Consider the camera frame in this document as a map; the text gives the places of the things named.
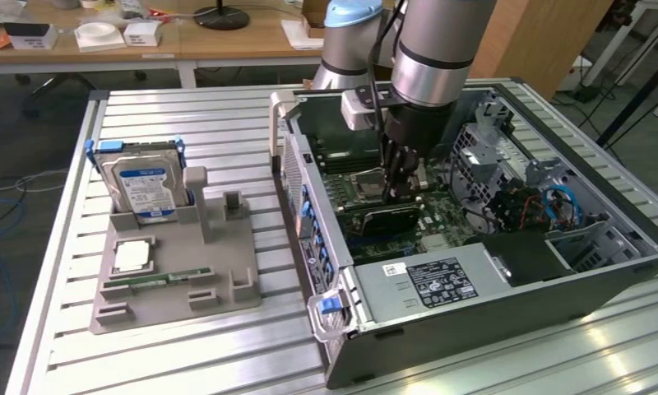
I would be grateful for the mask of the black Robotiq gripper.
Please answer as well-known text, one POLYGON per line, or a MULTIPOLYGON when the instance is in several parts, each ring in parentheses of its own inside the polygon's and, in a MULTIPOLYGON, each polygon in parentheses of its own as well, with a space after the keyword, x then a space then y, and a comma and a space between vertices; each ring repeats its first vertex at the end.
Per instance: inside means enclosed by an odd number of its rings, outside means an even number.
POLYGON ((382 137, 384 202, 394 202, 414 191, 410 180, 420 161, 442 141, 452 113, 454 104, 442 107, 404 104, 390 109, 382 137))

